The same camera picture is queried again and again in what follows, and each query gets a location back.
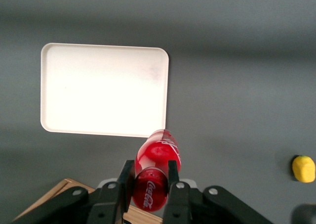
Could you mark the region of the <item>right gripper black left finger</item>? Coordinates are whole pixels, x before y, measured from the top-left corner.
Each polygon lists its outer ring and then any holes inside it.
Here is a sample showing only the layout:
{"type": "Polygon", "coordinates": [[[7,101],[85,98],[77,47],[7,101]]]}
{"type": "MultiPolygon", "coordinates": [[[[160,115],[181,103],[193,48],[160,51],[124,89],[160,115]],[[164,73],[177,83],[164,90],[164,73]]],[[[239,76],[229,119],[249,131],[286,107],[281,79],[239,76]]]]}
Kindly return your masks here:
{"type": "Polygon", "coordinates": [[[90,224],[122,224],[134,188],[134,161],[127,160],[118,178],[106,179],[93,192],[96,200],[89,213],[90,224]]]}

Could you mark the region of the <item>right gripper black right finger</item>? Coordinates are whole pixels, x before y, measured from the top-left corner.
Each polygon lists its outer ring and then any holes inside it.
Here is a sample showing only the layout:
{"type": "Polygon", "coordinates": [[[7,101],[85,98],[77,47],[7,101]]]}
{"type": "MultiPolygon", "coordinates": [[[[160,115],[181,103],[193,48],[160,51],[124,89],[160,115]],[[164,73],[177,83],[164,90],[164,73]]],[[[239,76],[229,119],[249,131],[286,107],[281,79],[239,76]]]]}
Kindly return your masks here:
{"type": "Polygon", "coordinates": [[[168,200],[163,212],[163,224],[193,224],[190,190],[196,187],[191,179],[179,179],[177,162],[168,161],[168,200]]]}

